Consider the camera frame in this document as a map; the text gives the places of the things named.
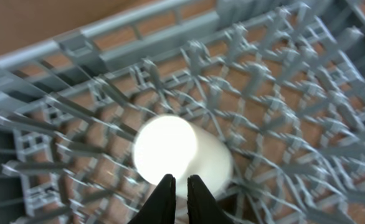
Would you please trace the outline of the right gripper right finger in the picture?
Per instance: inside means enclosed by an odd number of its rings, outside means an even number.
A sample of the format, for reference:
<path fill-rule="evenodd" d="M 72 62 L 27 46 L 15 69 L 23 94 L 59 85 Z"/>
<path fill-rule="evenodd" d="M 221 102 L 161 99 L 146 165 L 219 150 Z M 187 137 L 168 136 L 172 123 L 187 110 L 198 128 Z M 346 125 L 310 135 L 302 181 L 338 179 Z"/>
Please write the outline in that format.
<path fill-rule="evenodd" d="M 198 175 L 187 179 L 189 224 L 233 224 Z"/>

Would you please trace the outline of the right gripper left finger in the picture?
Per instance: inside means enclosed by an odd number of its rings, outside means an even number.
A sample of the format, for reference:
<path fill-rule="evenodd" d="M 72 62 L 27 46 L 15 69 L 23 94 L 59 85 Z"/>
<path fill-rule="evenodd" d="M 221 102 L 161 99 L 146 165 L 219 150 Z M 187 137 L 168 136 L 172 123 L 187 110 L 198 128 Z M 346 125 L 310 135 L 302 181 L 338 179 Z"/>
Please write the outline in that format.
<path fill-rule="evenodd" d="M 128 224 L 174 224 L 176 179 L 166 174 Z"/>

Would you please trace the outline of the white cup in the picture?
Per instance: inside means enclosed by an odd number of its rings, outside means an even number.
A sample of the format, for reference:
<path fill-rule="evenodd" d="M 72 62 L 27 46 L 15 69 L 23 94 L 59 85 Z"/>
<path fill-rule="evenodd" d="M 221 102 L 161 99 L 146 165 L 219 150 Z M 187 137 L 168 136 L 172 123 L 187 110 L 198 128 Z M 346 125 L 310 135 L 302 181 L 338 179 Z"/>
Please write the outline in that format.
<path fill-rule="evenodd" d="M 233 174 L 232 155 L 216 136 L 186 121 L 163 114 L 140 127 L 132 149 L 139 175 L 158 185 L 166 174 L 176 179 L 176 195 L 187 198 L 187 179 L 198 175 L 214 197 L 227 188 Z"/>

